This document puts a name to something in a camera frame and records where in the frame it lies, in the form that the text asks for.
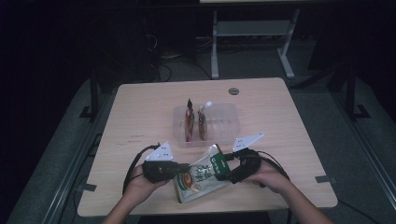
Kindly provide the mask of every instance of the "person's left hand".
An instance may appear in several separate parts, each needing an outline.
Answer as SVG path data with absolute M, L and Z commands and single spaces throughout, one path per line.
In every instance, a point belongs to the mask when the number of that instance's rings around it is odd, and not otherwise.
M 143 174 L 143 169 L 142 165 L 140 164 L 134 168 L 131 177 L 141 174 Z M 169 180 L 153 184 L 149 182 L 143 175 L 141 175 L 129 182 L 128 187 L 126 188 L 122 197 L 133 199 L 134 203 L 140 204 L 145 201 L 155 189 L 165 185 L 168 182 Z

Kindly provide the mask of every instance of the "plastic container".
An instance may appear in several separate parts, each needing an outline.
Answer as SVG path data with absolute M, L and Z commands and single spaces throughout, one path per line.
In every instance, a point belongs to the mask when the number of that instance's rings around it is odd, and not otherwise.
M 196 114 L 199 106 L 195 103 L 192 107 Z M 173 134 L 179 147 L 209 147 L 213 144 L 232 145 L 239 134 L 239 118 L 236 107 L 231 103 L 217 103 L 205 111 L 207 125 L 207 139 L 202 141 L 199 137 L 198 116 L 195 116 L 192 141 L 186 141 L 184 132 L 186 106 L 178 105 L 174 108 Z

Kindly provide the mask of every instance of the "green and white package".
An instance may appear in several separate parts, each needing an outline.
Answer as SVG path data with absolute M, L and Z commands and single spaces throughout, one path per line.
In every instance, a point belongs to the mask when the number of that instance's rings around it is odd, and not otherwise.
M 187 203 L 229 185 L 231 182 L 218 181 L 215 177 L 229 172 L 230 167 L 219 146 L 212 145 L 200 160 L 191 165 L 187 173 L 175 176 L 177 200 L 180 203 Z

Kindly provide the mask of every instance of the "white metal stand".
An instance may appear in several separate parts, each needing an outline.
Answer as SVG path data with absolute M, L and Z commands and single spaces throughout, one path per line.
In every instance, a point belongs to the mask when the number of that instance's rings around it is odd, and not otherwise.
M 212 78 L 219 78 L 219 65 L 217 54 L 218 36 L 237 36 L 237 35 L 284 35 L 285 44 L 277 53 L 285 69 L 288 78 L 294 78 L 289 60 L 286 57 L 291 37 L 297 22 L 300 9 L 295 9 L 291 20 L 284 21 L 218 21 L 217 11 L 213 14 L 213 38 L 212 38 Z

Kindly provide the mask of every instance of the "person's right hand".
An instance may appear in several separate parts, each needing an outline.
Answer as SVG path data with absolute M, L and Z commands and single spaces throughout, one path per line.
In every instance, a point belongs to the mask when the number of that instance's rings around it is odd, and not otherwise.
M 255 174 L 242 180 L 242 182 L 248 181 L 255 184 L 262 183 L 275 193 L 281 193 L 291 184 L 285 176 L 266 161 L 262 161 L 260 169 Z

